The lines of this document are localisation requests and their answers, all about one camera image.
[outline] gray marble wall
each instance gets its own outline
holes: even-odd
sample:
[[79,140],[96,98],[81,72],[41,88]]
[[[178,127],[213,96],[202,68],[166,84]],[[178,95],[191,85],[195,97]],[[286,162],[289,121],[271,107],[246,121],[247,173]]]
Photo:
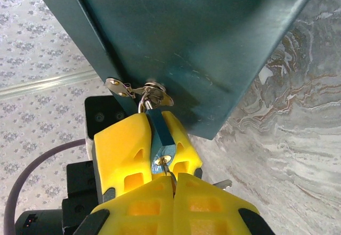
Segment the gray marble wall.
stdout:
[[341,0],[310,0],[213,142],[193,141],[277,234],[341,234]]

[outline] gray cable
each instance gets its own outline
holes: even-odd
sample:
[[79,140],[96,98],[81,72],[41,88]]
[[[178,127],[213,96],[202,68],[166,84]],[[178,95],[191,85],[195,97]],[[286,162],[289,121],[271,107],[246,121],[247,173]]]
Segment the gray cable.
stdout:
[[73,142],[65,143],[60,146],[57,146],[46,153],[40,155],[34,161],[32,161],[24,171],[19,175],[18,179],[14,183],[9,198],[5,207],[5,215],[4,215],[4,235],[15,235],[15,209],[17,207],[17,201],[19,197],[19,192],[25,183],[28,176],[32,173],[32,171],[38,167],[43,161],[47,160],[49,157],[67,149],[85,145],[85,139],[79,139]]

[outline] floral wallpaper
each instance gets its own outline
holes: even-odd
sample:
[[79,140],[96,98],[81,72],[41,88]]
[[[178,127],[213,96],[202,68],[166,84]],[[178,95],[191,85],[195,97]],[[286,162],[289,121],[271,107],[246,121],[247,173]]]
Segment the floral wallpaper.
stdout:
[[[86,97],[108,95],[101,79],[0,101],[0,217],[10,189],[23,171],[43,152],[84,138]],[[66,191],[66,165],[87,160],[84,147],[64,151],[41,164],[20,193],[17,217],[29,209],[61,207]],[[0,234],[3,222],[0,222]]]
[[0,87],[89,69],[42,0],[0,0]]

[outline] scratch mark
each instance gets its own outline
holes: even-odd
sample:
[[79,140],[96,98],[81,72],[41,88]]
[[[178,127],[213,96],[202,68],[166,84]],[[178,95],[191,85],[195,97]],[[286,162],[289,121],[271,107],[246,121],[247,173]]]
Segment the scratch mark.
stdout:
[[181,58],[184,62],[186,62],[190,67],[192,67],[192,65],[190,64],[190,62],[186,61],[182,56],[180,56],[179,54],[174,53],[174,55],[178,56],[179,58]]
[[157,61],[157,62],[160,62],[160,63],[165,63],[165,62],[160,61],[160,60],[157,60],[157,59],[153,59],[153,60],[155,60],[155,61]]
[[150,14],[154,19],[155,19],[155,16],[148,10],[147,6],[145,5],[144,1],[143,0],[140,0],[144,9],[148,12],[148,14]]
[[154,58],[151,58],[151,57],[149,57],[149,56],[145,56],[145,58],[148,58],[148,59],[150,59],[150,60],[153,60],[153,61],[156,61],[156,62],[159,62],[159,63],[165,63],[164,61],[160,61],[160,60],[158,60],[158,59],[154,59]]
[[206,79],[211,82],[209,85],[212,86],[213,82],[208,77],[206,77]]

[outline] yellow gripper pad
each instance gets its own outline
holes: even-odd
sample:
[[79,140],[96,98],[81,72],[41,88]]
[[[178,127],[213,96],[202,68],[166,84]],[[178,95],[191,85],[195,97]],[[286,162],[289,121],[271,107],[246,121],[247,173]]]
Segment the yellow gripper pad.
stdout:
[[240,209],[258,215],[251,203],[179,173],[174,198],[171,177],[159,177],[98,205],[76,234],[92,223],[98,235],[250,235]]
[[[194,174],[202,166],[188,135],[169,112],[163,117],[176,143],[176,154],[169,166],[178,173]],[[151,128],[146,114],[134,114],[95,134],[92,151],[96,186],[103,195],[99,202],[119,197],[162,174],[152,175],[150,165]]]

